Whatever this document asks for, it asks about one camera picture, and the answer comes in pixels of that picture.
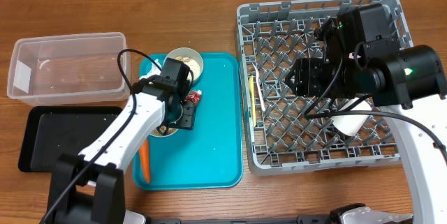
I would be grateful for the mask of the orange carrot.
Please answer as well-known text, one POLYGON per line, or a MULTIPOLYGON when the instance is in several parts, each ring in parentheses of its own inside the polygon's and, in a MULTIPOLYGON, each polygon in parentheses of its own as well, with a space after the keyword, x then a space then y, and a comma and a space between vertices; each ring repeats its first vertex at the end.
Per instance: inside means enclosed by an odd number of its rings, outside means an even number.
POLYGON ((149 140, 147 138, 143 141, 141 147, 139 148, 139 155, 143 177, 145 179, 145 182, 149 184, 151 181, 151 174, 149 164, 149 140))

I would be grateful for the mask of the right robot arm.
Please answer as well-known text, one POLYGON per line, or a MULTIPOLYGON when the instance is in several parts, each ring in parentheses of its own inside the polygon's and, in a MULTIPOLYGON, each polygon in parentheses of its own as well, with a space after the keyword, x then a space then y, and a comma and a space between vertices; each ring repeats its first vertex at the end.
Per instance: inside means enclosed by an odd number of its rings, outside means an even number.
POLYGON ((324 58, 296 60, 285 83, 296 96, 358 98, 338 112, 306 112, 308 119, 383 117, 409 184, 408 221, 446 222, 446 76, 431 47, 329 47, 324 58))

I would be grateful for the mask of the white cup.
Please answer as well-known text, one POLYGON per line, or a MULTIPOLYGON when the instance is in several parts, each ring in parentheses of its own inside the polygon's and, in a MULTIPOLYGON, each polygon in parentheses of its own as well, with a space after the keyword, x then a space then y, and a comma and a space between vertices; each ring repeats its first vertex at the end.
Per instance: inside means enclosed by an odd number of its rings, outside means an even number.
MULTIPOLYGON (((341 110, 345 110, 348 106, 355 103, 358 98, 349 100, 347 104, 341 107, 341 110)), ((372 107, 366 100, 356 105, 352 110, 368 110, 371 111, 372 107)), ((353 136, 361 128, 361 126, 367 120, 367 115, 352 115, 352 116, 334 116, 331 117, 333 126, 344 135, 353 136)))

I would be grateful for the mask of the yellow plastic spoon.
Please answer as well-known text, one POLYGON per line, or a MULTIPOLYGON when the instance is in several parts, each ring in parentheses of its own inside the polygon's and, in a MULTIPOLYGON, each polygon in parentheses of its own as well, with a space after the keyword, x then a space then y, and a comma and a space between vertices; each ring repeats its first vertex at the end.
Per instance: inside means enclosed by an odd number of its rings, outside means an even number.
POLYGON ((257 120, 256 120, 256 99, 254 94, 254 76, 251 75, 248 79, 249 83, 249 93, 250 93, 250 99, 251 99, 251 115, 252 115, 252 121, 253 126, 257 126, 257 120))

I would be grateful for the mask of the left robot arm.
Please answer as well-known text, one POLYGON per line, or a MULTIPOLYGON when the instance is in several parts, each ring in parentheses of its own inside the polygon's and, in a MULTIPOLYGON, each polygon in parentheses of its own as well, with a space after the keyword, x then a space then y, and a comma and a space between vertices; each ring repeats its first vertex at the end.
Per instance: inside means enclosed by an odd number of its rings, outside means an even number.
POLYGON ((129 100, 112 124, 78 155, 62 154, 52 171, 42 223, 124 223, 124 173, 148 135, 183 118, 187 77, 153 75, 130 84, 129 100))

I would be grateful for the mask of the green bowl with nuts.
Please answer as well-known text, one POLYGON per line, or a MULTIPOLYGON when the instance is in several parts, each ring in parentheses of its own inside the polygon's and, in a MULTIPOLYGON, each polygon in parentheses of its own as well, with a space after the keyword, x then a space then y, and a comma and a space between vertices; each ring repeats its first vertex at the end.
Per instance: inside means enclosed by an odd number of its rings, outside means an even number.
POLYGON ((167 137, 177 131, 173 124, 179 121, 182 114, 169 113, 166 111, 165 106, 161 108, 161 113, 160 123, 156 123, 156 128, 149 134, 152 137, 167 137))

